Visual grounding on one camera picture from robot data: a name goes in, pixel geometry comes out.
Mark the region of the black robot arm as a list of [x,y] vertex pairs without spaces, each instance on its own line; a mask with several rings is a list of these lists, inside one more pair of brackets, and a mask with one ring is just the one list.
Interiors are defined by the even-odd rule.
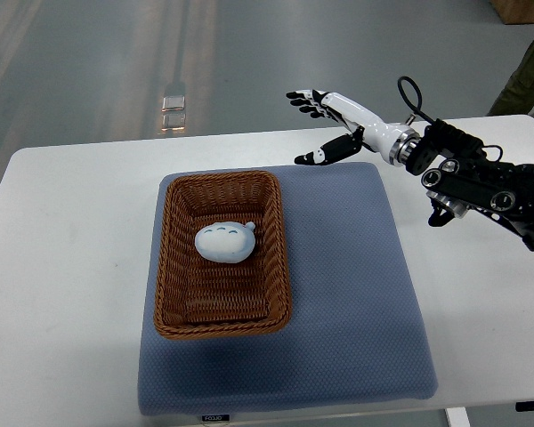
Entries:
[[407,172],[421,178],[433,209],[428,224],[443,227],[475,211],[534,252],[534,164],[488,159],[490,146],[481,139],[422,111],[422,93],[413,79],[402,76],[397,86],[412,114],[428,123],[424,134],[403,143],[396,155]]

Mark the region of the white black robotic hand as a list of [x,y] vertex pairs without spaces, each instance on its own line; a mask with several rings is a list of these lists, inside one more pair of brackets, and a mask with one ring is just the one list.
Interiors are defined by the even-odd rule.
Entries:
[[408,125],[387,124],[371,110],[340,93],[298,90],[287,94],[290,104],[312,118],[328,118],[348,130],[318,149],[295,158],[298,165],[330,165],[359,153],[378,153],[394,166],[403,165],[417,146],[418,133]]

